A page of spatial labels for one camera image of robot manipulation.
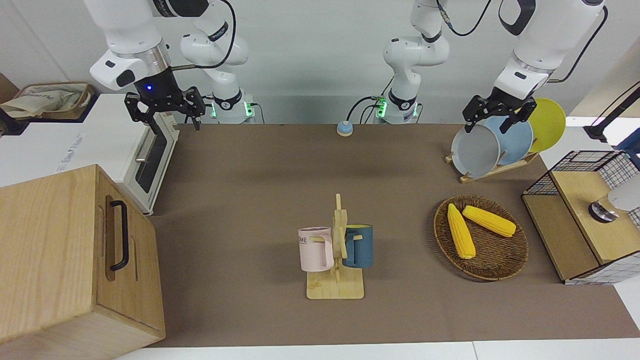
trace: blue mug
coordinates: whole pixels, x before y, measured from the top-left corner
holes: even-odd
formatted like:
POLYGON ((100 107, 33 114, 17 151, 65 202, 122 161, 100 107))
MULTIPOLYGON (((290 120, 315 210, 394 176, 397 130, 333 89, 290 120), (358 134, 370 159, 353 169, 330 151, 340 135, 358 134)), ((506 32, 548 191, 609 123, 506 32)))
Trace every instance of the blue mug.
POLYGON ((373 266, 373 226, 347 225, 344 239, 347 245, 347 258, 342 260, 350 268, 369 268, 373 266))

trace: mug holder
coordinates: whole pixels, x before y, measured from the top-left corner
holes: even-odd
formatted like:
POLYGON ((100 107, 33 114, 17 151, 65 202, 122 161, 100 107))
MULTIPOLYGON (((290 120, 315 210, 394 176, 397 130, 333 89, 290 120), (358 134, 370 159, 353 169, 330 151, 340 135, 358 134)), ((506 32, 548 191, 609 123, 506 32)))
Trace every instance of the mug holder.
POLYGON ((344 238, 347 229, 347 211, 342 209, 340 194, 335 194, 336 210, 333 211, 333 267, 323 272, 307 272, 307 298, 319 299, 362 299, 364 282, 362 269, 350 268, 342 264, 347 258, 344 238))

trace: yellow plate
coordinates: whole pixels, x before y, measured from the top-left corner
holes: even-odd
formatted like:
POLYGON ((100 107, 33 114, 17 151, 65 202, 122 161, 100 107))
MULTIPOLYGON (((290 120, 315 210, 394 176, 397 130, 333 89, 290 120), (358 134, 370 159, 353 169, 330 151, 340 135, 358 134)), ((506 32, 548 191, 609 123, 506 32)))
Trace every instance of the yellow plate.
POLYGON ((566 115, 562 107, 551 99, 536 99, 538 106, 529 117, 535 141, 530 152, 540 152, 555 145, 564 134, 566 115))

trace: yellow corn cob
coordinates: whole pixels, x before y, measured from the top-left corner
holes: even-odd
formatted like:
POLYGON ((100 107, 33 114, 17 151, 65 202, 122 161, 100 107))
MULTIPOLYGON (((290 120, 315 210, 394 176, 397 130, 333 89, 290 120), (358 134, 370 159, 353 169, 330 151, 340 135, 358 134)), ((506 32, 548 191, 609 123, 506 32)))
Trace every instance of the yellow corn cob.
POLYGON ((471 233, 465 223, 465 219, 454 204, 449 204, 447 219, 449 220, 449 230, 451 230, 451 237, 453 237, 453 244, 456 246, 458 256, 463 259, 475 257, 476 247, 471 239, 471 233))
POLYGON ((516 232, 516 224, 475 206, 465 206, 462 215, 476 224, 507 238, 512 237, 516 232))

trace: woven tray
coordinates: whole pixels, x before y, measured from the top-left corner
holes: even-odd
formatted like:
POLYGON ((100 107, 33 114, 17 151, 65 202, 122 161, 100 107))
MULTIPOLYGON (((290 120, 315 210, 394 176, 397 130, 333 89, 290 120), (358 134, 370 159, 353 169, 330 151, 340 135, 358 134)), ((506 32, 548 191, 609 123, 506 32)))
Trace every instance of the woven tray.
POLYGON ((529 257, 527 237, 520 224, 502 206, 486 197, 458 195, 443 201, 436 211, 433 230, 438 246, 447 259, 466 274, 480 279, 496 281, 512 277, 522 270, 529 257), (447 207, 450 203, 461 212, 466 205, 471 205, 509 219, 516 224, 516 233, 511 238, 505 238, 465 218, 476 246, 476 256, 473 259, 461 259, 449 230, 447 207))

